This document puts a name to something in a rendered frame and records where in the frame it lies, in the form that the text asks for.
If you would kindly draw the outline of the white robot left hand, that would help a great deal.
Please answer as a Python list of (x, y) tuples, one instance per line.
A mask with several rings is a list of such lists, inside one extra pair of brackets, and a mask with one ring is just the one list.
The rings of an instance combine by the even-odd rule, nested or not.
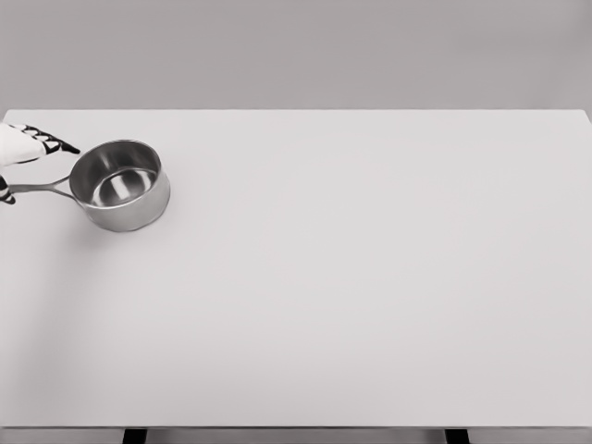
[(0, 121), (0, 203), (16, 203), (2, 174), (6, 167), (31, 163), (58, 152), (81, 154), (80, 149), (51, 133), (27, 124)]

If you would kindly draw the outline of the steel saucepan with long handle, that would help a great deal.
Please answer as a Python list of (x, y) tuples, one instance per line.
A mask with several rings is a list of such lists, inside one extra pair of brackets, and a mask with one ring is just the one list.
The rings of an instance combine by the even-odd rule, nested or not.
[(69, 174), (45, 184), (15, 184), (14, 194), (49, 191), (73, 200), (95, 226), (130, 232), (154, 223), (167, 209), (171, 186), (156, 150), (115, 140), (82, 154)]

